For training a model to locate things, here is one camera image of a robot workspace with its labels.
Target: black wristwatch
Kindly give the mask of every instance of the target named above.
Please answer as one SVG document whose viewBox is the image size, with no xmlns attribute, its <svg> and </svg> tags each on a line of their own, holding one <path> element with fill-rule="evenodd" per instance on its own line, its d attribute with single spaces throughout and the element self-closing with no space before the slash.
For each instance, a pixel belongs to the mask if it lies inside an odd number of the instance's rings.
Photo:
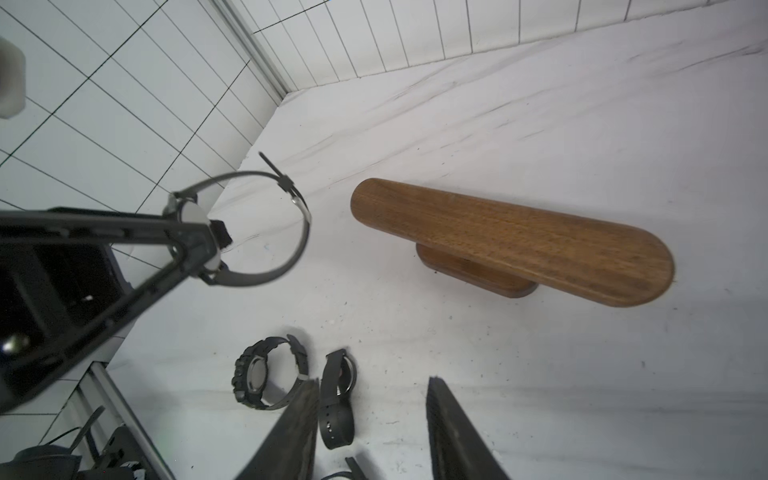
<svg viewBox="0 0 768 480">
<path fill-rule="evenodd" d="M 326 356 L 317 416 L 320 435 L 329 450 L 349 445 L 355 438 L 355 419 L 349 395 L 356 381 L 357 368 L 346 350 L 339 349 Z"/>
<path fill-rule="evenodd" d="M 288 338 L 270 336 L 245 349 L 243 355 L 235 362 L 235 374 L 232 377 L 235 400 L 256 410 L 278 410 L 290 403 L 301 384 L 309 379 L 310 365 L 306 359 L 306 350 L 299 340 L 293 335 L 286 335 L 286 337 Z M 299 374 L 290 391 L 279 402 L 267 405 L 261 399 L 269 375 L 266 364 L 267 355 L 283 343 L 290 345 Z"/>
</svg>

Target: black rubber strap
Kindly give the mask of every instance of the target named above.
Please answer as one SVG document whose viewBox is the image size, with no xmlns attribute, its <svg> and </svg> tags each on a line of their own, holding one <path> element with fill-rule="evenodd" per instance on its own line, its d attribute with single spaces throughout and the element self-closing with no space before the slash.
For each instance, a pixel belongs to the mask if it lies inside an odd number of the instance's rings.
<svg viewBox="0 0 768 480">
<path fill-rule="evenodd" d="M 232 377 L 232 387 L 235 394 L 235 400 L 256 410 L 278 410 L 288 405 L 290 401 L 296 396 L 296 392 L 299 391 L 299 387 L 306 380 L 309 379 L 310 363 L 306 358 L 306 350 L 304 346 L 299 343 L 293 335 L 286 335 L 288 338 L 284 339 L 282 336 L 270 336 L 264 340 L 260 340 L 249 346 L 235 361 L 235 374 Z M 290 351 L 293 354 L 293 358 L 296 359 L 296 368 L 299 374 L 296 376 L 296 381 L 293 383 L 290 391 L 277 403 L 273 405 L 267 405 L 261 399 L 264 393 L 264 387 L 266 381 L 269 378 L 269 369 L 267 368 L 267 357 L 269 353 L 277 348 L 278 345 L 288 342 L 290 345 Z M 248 386 L 248 368 L 255 360 L 264 362 L 264 381 L 255 390 L 252 390 Z"/>
<path fill-rule="evenodd" d="M 355 438 L 355 419 L 349 395 L 356 380 L 357 369 L 346 350 L 339 349 L 326 356 L 317 415 L 320 435 L 329 450 L 349 445 Z"/>
<path fill-rule="evenodd" d="M 292 269 L 294 265 L 296 265 L 296 262 L 299 261 L 302 254 L 304 253 L 307 241 L 310 239 L 310 224 L 312 223 L 312 215 L 310 214 L 309 208 L 306 206 L 304 197 L 296 189 L 293 181 L 287 175 L 283 174 L 283 172 L 278 170 L 277 167 L 275 167 L 275 165 L 266 157 L 266 155 L 261 152 L 259 152 L 259 155 L 263 158 L 266 164 L 269 165 L 272 170 L 274 170 L 274 174 L 258 170 L 241 170 L 237 172 L 230 172 L 228 174 L 222 174 L 207 180 L 203 180 L 183 190 L 173 192 L 172 195 L 174 195 L 174 197 L 177 199 L 189 199 L 192 197 L 196 198 L 197 192 L 208 188 L 219 181 L 253 175 L 258 177 L 271 178 L 277 182 L 281 189 L 283 189 L 291 196 L 291 201 L 299 208 L 299 210 L 301 210 L 301 214 L 303 216 L 301 240 L 299 241 L 298 247 L 296 247 L 296 250 L 293 252 L 293 255 L 288 259 L 288 261 L 274 270 L 270 270 L 269 272 L 264 273 L 233 272 L 224 262 L 221 262 L 220 268 L 218 270 L 214 272 L 200 273 L 200 279 L 208 285 L 256 286 L 280 278 L 281 276 L 285 275 L 288 270 Z"/>
</svg>

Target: wall tile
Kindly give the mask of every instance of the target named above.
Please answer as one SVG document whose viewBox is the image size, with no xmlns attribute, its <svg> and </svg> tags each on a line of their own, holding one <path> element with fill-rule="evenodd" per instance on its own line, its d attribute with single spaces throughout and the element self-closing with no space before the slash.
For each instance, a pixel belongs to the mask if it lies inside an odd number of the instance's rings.
<svg viewBox="0 0 768 480">
<path fill-rule="evenodd" d="M 320 7 L 313 8 L 306 13 L 306 16 L 314 27 L 317 37 L 323 45 L 339 80 L 349 80 L 350 78 L 357 77 L 344 44 L 341 42 L 341 37 L 339 37 L 339 33 L 336 31 L 336 26 L 334 26 L 333 20 L 331 20 L 328 6 L 321 5 Z"/>
<path fill-rule="evenodd" d="M 627 19 L 643 18 L 685 8 L 700 7 L 706 0 L 632 0 Z"/>
<path fill-rule="evenodd" d="M 264 30 L 261 34 L 269 42 L 275 55 L 280 57 L 280 62 L 288 72 L 288 75 L 290 75 L 297 89 L 302 90 L 317 86 L 312 73 L 307 68 L 304 60 L 301 58 L 301 54 L 296 50 L 296 46 L 288 35 L 285 25 L 275 25 Z"/>
<path fill-rule="evenodd" d="M 318 85 L 339 81 L 306 15 L 290 18 L 283 22 L 283 26 Z"/>
<path fill-rule="evenodd" d="M 179 157 L 170 168 L 167 174 L 163 177 L 160 185 L 169 191 L 181 190 L 196 184 L 197 182 L 208 179 L 209 176 L 205 174 L 200 168 L 196 167 L 192 162 L 185 157 Z M 216 200 L 221 195 L 224 189 L 219 185 L 211 185 L 210 187 L 202 190 L 197 194 L 197 204 L 200 205 L 203 210 L 210 211 L 211 207 L 216 203 Z"/>
<path fill-rule="evenodd" d="M 136 30 L 136 22 L 117 2 L 51 0 L 70 20 L 108 54 Z"/>
<path fill-rule="evenodd" d="M 447 58 L 472 53 L 466 0 L 435 0 L 442 44 Z"/>
<path fill-rule="evenodd" d="M 0 462 L 10 462 L 20 450 L 34 447 L 55 415 L 0 415 Z"/>
<path fill-rule="evenodd" d="M 108 54 L 48 0 L 0 0 L 0 7 L 86 75 L 107 59 Z"/>
<path fill-rule="evenodd" d="M 113 58 L 192 130 L 213 107 L 143 31 L 134 35 Z"/>
<path fill-rule="evenodd" d="M 2 10 L 0 31 L 24 52 L 27 96 L 48 111 L 58 107 L 85 81 L 81 72 Z"/>
<path fill-rule="evenodd" d="M 224 37 L 227 38 L 227 43 L 229 43 L 232 48 L 235 49 L 237 54 L 240 56 L 240 59 L 243 61 L 249 61 L 250 56 L 245 51 L 245 48 L 243 48 L 243 46 L 240 44 L 240 41 L 237 40 L 237 36 L 230 30 L 229 26 L 221 18 L 215 7 L 210 2 L 202 2 L 201 0 L 197 0 L 197 3 L 203 7 L 206 16 L 217 26 L 218 30 L 224 35 Z"/>
<path fill-rule="evenodd" d="M 72 380 L 57 380 L 32 400 L 26 402 L 24 405 L 16 407 L 8 412 L 8 414 L 55 415 L 61 411 L 61 407 L 67 402 L 67 399 L 76 386 L 78 386 L 78 383 Z"/>
<path fill-rule="evenodd" d="M 283 79 L 283 82 L 286 85 L 286 89 L 288 91 L 299 90 L 299 88 L 296 86 L 296 82 L 294 82 L 293 78 L 291 78 L 290 73 L 288 73 L 285 66 L 283 65 L 283 61 L 280 59 L 280 57 L 277 56 L 274 48 L 272 48 L 272 44 L 270 44 L 269 39 L 264 36 L 264 33 L 253 34 L 253 42 L 256 43 L 257 47 L 266 55 L 267 59 L 271 63 L 272 68 L 277 71 L 277 73 L 280 75 L 280 78 Z"/>
<path fill-rule="evenodd" d="M 114 252 L 114 258 L 118 261 L 123 278 L 125 278 L 133 288 L 140 286 L 147 278 L 159 271 L 155 266 L 136 260 L 135 258 L 116 250 Z"/>
<path fill-rule="evenodd" d="M 56 116 L 153 181 L 160 180 L 178 155 L 162 137 L 91 81 L 76 91 Z"/>
<path fill-rule="evenodd" d="M 579 0 L 537 0 L 520 5 L 520 41 L 535 41 L 576 30 Z"/>
<path fill-rule="evenodd" d="M 235 171 L 231 165 L 229 165 L 213 149 L 208 147 L 197 135 L 192 137 L 190 143 L 181 153 L 211 177 Z"/>
<path fill-rule="evenodd" d="M 248 141 L 253 144 L 263 128 L 256 118 L 237 100 L 234 93 L 227 91 L 217 105 L 219 111 Z"/>
<path fill-rule="evenodd" d="M 24 110 L 13 118 L 0 118 L 0 150 L 12 152 L 22 144 L 40 124 L 48 118 L 49 113 L 27 98 Z"/>
<path fill-rule="evenodd" d="M 231 84 L 245 62 L 200 3 L 193 0 L 168 0 L 163 6 L 163 12 L 203 55 L 222 81 Z"/>
<path fill-rule="evenodd" d="M 182 35 L 170 21 L 164 11 L 149 19 L 144 31 L 157 43 L 157 46 L 189 77 L 211 103 L 216 103 L 226 91 L 219 75 L 206 63 L 194 46 Z"/>
<path fill-rule="evenodd" d="M 518 44 L 520 0 L 467 0 L 472 51 Z"/>
<path fill-rule="evenodd" d="M 108 60 L 99 68 L 91 80 L 177 150 L 184 148 L 192 130 L 114 59 Z"/>
<path fill-rule="evenodd" d="M 249 31 L 255 32 L 259 30 L 259 26 L 256 23 L 256 20 L 254 20 L 253 14 L 248 8 L 246 8 L 245 4 L 243 3 L 243 0 L 233 0 L 233 3 L 235 4 L 236 8 L 240 12 L 240 16 L 243 18 L 243 21 L 246 23 L 247 27 L 249 28 Z M 253 41 L 254 43 L 256 43 L 257 48 L 266 55 L 267 59 L 272 64 L 272 69 L 277 72 L 280 78 L 283 79 L 283 81 L 287 85 L 288 90 L 289 91 L 297 90 L 296 84 L 293 83 L 293 80 L 291 79 L 290 75 L 288 75 L 288 72 L 286 71 L 285 67 L 283 67 L 283 63 L 280 61 L 277 55 L 275 55 L 274 50 L 272 49 L 271 45 L 266 40 L 264 35 L 261 33 L 254 34 Z"/>
<path fill-rule="evenodd" d="M 115 0 L 136 22 L 141 25 L 159 8 L 152 0 Z"/>
<path fill-rule="evenodd" d="M 385 71 L 360 1 L 333 0 L 326 7 L 358 76 Z"/>
<path fill-rule="evenodd" d="M 243 0 L 243 4 L 259 30 L 280 20 L 269 0 Z M 276 57 L 270 60 L 285 69 L 287 77 L 297 90 L 317 85 L 284 25 L 278 24 L 263 30 L 257 34 L 257 39 L 262 44 L 267 43 Z"/>
<path fill-rule="evenodd" d="M 209 147 L 227 161 L 232 168 L 238 168 L 245 158 L 250 144 L 235 130 L 230 122 L 216 109 L 211 111 L 197 135 Z"/>
<path fill-rule="evenodd" d="M 400 30 L 389 0 L 361 0 L 366 10 L 371 32 L 381 54 L 384 68 L 396 70 L 408 66 L 406 50 L 400 39 Z"/>
<path fill-rule="evenodd" d="M 152 190 L 147 178 L 57 118 L 46 121 L 16 157 L 118 211 L 135 211 Z"/>
<path fill-rule="evenodd" d="M 601 27 L 624 21 L 629 0 L 581 0 L 578 29 Z"/>
<path fill-rule="evenodd" d="M 392 0 L 411 65 L 442 60 L 442 43 L 432 0 Z"/>
<path fill-rule="evenodd" d="M 299 0 L 270 0 L 270 3 L 275 8 L 275 12 L 280 17 L 280 20 L 285 20 L 291 15 L 304 10 Z"/>
<path fill-rule="evenodd" d="M 277 103 L 267 94 L 249 68 L 237 76 L 237 80 L 230 86 L 230 90 L 243 102 L 245 108 L 259 121 L 262 127 L 266 126 L 277 109 Z"/>
<path fill-rule="evenodd" d="M 13 157 L 0 167 L 0 199 L 25 210 L 53 207 L 109 210 L 96 200 Z"/>
</svg>

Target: black metal frame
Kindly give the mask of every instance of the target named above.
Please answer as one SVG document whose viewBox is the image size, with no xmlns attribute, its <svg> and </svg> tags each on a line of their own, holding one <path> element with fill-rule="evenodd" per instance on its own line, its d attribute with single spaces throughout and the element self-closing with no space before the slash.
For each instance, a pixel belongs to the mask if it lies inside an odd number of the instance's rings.
<svg viewBox="0 0 768 480">
<path fill-rule="evenodd" d="M 19 252 L 36 246 L 95 245 L 108 249 L 112 243 L 169 245 L 177 255 L 151 278 L 77 328 L 74 319 L 56 304 L 50 282 L 40 280 L 48 278 L 46 272 L 30 264 L 34 262 L 13 260 Z M 0 413 L 37 395 L 184 279 L 198 275 L 216 253 L 216 240 L 202 223 L 66 208 L 0 212 L 0 260 L 15 280 L 36 278 L 24 282 L 25 301 L 35 321 L 46 326 L 45 331 L 49 331 L 48 325 L 56 330 L 50 334 L 50 341 L 0 362 Z"/>
</svg>

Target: metal frame bar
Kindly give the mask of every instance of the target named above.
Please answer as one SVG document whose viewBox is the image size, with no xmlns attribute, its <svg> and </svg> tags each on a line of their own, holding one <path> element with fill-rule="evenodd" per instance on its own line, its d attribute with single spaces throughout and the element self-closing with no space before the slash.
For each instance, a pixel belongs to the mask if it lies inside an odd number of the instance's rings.
<svg viewBox="0 0 768 480">
<path fill-rule="evenodd" d="M 155 448 L 154 443 L 152 443 L 152 440 L 144 430 L 144 427 L 141 426 L 141 422 L 136 418 L 131 407 L 128 406 L 128 403 L 125 401 L 125 398 L 123 398 L 123 395 L 112 381 L 112 378 L 109 376 L 109 373 L 107 373 L 104 366 L 95 362 L 91 365 L 90 370 L 91 373 L 93 373 L 96 384 L 104 392 L 105 399 L 109 404 L 107 407 L 117 413 L 123 420 L 125 426 L 131 430 L 136 442 L 147 456 L 147 460 L 150 462 L 157 475 L 161 480 L 176 480 L 176 477 L 174 477 L 174 474 L 170 471 L 170 468 L 168 468 L 163 457 L 161 457 L 160 453 Z"/>
<path fill-rule="evenodd" d="M 259 49 L 259 45 L 253 39 L 253 36 L 250 34 L 250 31 L 248 30 L 243 17 L 240 16 L 240 13 L 238 12 L 237 7 L 235 7 L 235 5 L 232 3 L 232 0 L 209 1 L 219 12 L 221 18 L 224 19 L 232 33 L 234 33 L 242 46 L 248 52 L 248 55 L 250 55 L 250 57 L 256 63 L 260 73 L 264 75 L 266 81 L 269 83 L 269 86 L 274 90 L 273 93 L 280 100 L 283 100 L 290 91 L 287 83 L 283 80 L 282 77 L 280 77 L 280 74 L 277 73 L 277 69 L 274 67 L 274 65 L 272 65 L 272 62 L 269 60 L 269 58 L 267 58 L 266 55 L 264 55 Z"/>
</svg>

